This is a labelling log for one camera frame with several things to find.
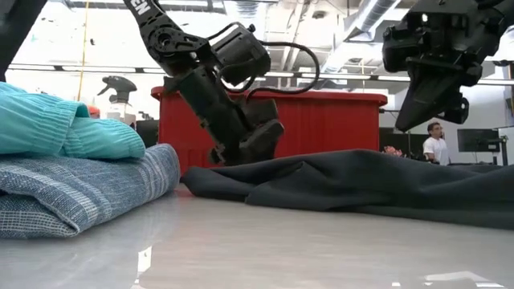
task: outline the computer monitor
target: computer monitor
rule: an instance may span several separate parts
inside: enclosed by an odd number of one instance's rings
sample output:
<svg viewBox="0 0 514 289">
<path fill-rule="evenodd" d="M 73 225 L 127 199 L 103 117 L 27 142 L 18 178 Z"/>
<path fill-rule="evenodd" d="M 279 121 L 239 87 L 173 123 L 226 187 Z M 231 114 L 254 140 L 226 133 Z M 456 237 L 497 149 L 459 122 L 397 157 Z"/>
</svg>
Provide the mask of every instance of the computer monitor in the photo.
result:
<svg viewBox="0 0 514 289">
<path fill-rule="evenodd" d="M 461 153 L 499 153 L 500 134 L 497 129 L 459 129 L 457 130 L 459 152 Z"/>
</svg>

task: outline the white t-shirt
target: white t-shirt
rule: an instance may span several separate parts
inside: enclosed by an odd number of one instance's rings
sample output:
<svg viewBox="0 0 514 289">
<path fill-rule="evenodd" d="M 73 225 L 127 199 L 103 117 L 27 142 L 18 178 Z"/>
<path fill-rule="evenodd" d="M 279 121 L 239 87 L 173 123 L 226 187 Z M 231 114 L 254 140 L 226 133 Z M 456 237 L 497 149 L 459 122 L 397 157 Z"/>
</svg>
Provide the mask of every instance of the white t-shirt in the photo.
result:
<svg viewBox="0 0 514 289">
<path fill-rule="evenodd" d="M 442 138 L 436 140 L 433 137 L 429 137 L 426 139 L 423 143 L 423 154 L 425 153 L 433 153 L 435 160 L 440 165 L 448 165 L 450 163 L 447 143 Z"/>
</svg>

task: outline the reflective tabletop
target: reflective tabletop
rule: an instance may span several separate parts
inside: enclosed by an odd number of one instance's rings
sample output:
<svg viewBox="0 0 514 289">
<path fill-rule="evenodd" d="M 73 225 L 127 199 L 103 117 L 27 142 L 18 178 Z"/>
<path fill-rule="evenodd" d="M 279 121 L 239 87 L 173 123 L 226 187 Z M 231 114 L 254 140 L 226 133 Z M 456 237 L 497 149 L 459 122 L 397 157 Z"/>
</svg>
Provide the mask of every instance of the reflective tabletop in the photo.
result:
<svg viewBox="0 0 514 289">
<path fill-rule="evenodd" d="M 0 240 L 0 288 L 514 288 L 514 233 L 164 196 L 64 240 Z"/>
</svg>

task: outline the dark gray cloth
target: dark gray cloth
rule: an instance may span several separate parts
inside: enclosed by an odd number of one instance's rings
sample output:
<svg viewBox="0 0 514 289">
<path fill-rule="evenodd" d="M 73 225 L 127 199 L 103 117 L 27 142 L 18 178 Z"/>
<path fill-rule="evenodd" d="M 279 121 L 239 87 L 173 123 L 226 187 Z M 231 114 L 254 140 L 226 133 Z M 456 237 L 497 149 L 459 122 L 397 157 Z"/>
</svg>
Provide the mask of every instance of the dark gray cloth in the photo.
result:
<svg viewBox="0 0 514 289">
<path fill-rule="evenodd" d="M 317 153 L 227 168 L 191 168 L 197 197 L 514 230 L 514 167 L 446 167 L 383 153 Z"/>
</svg>

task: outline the gray fabric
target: gray fabric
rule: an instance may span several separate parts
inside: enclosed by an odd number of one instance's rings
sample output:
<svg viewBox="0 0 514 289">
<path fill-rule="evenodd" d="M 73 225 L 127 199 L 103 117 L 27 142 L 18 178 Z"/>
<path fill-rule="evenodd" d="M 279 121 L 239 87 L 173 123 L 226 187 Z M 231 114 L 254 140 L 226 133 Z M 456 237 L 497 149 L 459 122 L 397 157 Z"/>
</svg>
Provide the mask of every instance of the gray fabric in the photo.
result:
<svg viewBox="0 0 514 289">
<path fill-rule="evenodd" d="M 0 238 L 73 237 L 160 197 L 179 181 L 167 144 L 142 159 L 0 157 Z"/>
<path fill-rule="evenodd" d="M 442 166 L 365 150 L 191 168 L 197 197 L 514 230 L 514 165 Z"/>
</svg>

